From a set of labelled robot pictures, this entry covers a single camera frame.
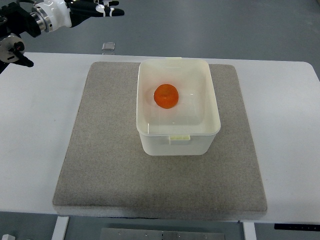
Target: white table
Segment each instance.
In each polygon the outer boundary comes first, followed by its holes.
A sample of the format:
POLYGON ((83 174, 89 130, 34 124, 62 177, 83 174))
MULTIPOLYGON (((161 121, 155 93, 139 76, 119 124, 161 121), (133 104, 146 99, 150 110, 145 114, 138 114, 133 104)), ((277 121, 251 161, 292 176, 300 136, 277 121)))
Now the white table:
MULTIPOLYGON (((52 199, 93 62, 145 56, 26 53, 0 74, 0 211, 55 214, 52 199)), ((305 62, 235 66, 268 205, 255 222, 320 223, 320 82, 305 62)))

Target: orange fruit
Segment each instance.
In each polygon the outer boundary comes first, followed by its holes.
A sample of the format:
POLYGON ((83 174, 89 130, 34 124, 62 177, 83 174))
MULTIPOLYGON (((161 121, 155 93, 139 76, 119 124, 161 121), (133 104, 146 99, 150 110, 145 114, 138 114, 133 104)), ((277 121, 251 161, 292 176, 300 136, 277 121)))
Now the orange fruit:
POLYGON ((178 103, 179 93, 174 86, 162 84, 154 91, 153 98, 158 106, 170 109, 178 103))

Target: metal plate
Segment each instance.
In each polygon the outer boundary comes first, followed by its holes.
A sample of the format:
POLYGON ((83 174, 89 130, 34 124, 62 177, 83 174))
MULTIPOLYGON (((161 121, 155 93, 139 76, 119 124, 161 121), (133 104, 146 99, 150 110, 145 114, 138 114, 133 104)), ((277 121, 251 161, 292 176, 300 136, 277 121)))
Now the metal plate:
POLYGON ((223 233, 102 228, 100 240, 225 240, 223 233))

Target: gray felt mat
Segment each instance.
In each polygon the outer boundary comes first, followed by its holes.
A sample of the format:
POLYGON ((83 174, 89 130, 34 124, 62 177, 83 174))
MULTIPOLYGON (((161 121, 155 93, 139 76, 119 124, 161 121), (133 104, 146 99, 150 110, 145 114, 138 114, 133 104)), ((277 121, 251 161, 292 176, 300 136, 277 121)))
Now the gray felt mat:
POLYGON ((92 64, 56 186, 59 215, 249 220, 267 210, 236 70, 211 64, 221 130, 198 156, 147 155, 136 129, 139 63, 92 64))

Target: small clear object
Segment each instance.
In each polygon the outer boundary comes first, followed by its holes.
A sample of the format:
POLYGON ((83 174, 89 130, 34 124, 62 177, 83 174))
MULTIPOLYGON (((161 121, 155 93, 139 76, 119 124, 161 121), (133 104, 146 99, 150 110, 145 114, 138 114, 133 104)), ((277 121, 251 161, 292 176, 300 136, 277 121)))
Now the small clear object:
POLYGON ((113 51, 115 50, 116 44, 114 42, 104 42, 102 45, 102 51, 113 51))

